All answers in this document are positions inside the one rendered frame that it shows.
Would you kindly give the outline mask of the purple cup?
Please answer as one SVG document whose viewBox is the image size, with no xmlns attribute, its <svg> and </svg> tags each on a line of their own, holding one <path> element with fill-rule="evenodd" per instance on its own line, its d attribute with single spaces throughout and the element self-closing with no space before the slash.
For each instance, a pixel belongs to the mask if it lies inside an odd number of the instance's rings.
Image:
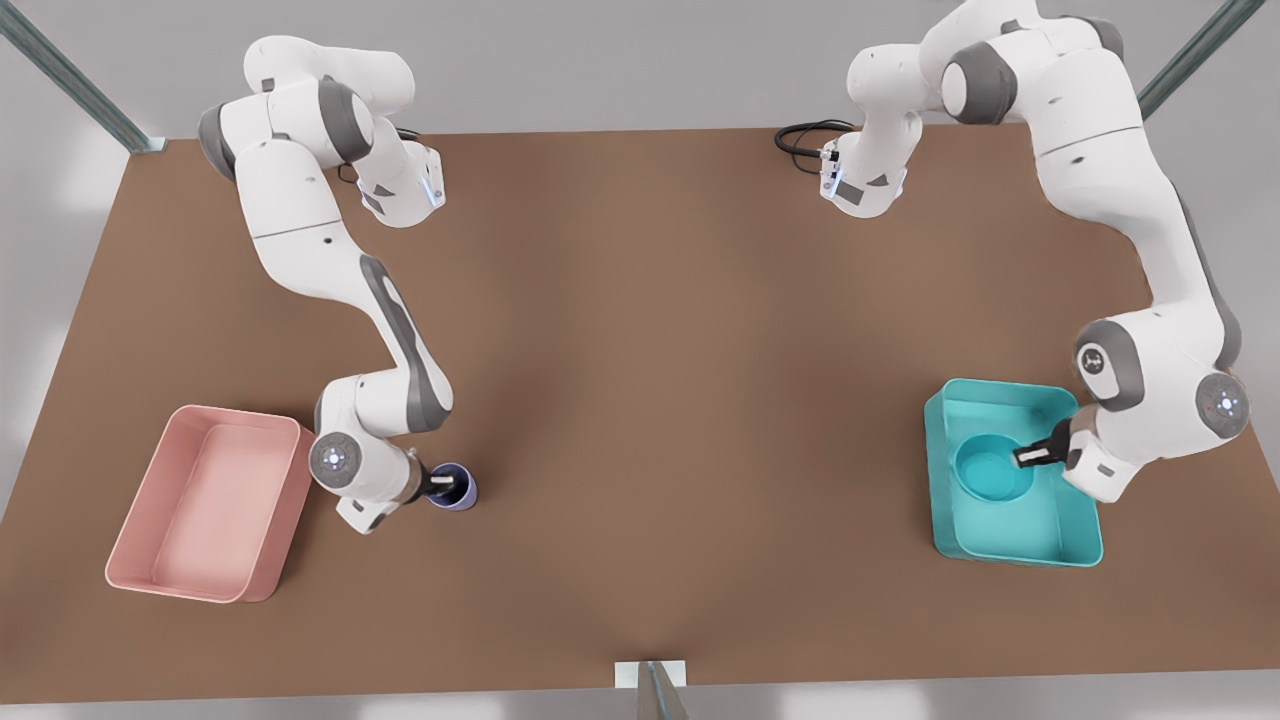
<svg viewBox="0 0 1280 720">
<path fill-rule="evenodd" d="M 424 475 L 422 496 L 439 509 L 461 512 L 477 502 L 477 486 L 465 466 L 444 462 Z"/>
</svg>

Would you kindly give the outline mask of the teal bowl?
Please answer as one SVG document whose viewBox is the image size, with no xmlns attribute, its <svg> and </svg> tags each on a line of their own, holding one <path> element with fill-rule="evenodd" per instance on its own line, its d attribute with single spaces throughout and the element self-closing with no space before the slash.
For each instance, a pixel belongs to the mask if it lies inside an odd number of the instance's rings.
<svg viewBox="0 0 1280 720">
<path fill-rule="evenodd" d="M 1033 468 L 1018 468 L 1012 452 L 1019 443 L 998 433 L 966 437 L 954 451 L 951 465 L 957 483 L 987 503 L 1010 503 L 1027 496 L 1034 484 Z"/>
</svg>

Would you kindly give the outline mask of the teal plastic box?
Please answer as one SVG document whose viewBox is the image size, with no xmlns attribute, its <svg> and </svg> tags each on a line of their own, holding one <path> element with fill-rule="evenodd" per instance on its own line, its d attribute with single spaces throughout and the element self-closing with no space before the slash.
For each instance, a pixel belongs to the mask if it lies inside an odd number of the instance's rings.
<svg viewBox="0 0 1280 720">
<path fill-rule="evenodd" d="M 1105 555 L 1097 503 L 1062 465 L 1020 468 L 1016 448 L 1078 409 L 1056 386 L 954 378 L 924 406 L 934 547 L 946 557 L 1093 568 Z"/>
</svg>

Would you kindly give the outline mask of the pink plastic box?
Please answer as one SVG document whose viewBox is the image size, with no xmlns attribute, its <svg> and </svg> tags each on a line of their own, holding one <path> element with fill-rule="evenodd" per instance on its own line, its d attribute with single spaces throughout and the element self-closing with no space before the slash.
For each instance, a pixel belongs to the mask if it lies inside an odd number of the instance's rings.
<svg viewBox="0 0 1280 720">
<path fill-rule="evenodd" d="M 106 582 L 211 603 L 270 597 L 312 484 L 314 439 L 289 416 L 177 409 L 111 550 Z"/>
</svg>

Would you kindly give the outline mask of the silver frame post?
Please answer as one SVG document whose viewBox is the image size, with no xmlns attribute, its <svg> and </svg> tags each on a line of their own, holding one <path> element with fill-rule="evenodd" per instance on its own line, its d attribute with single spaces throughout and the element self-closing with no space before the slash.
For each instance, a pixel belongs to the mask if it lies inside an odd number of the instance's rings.
<svg viewBox="0 0 1280 720">
<path fill-rule="evenodd" d="M 636 691 L 637 720 L 691 720 L 678 689 L 687 685 L 684 660 L 614 664 L 614 687 Z"/>
<path fill-rule="evenodd" d="M 1268 0 L 1224 0 L 1137 95 L 1148 120 Z"/>
<path fill-rule="evenodd" d="M 0 0 L 0 36 L 131 154 L 157 154 L 164 137 L 146 135 L 12 0 Z"/>
</svg>

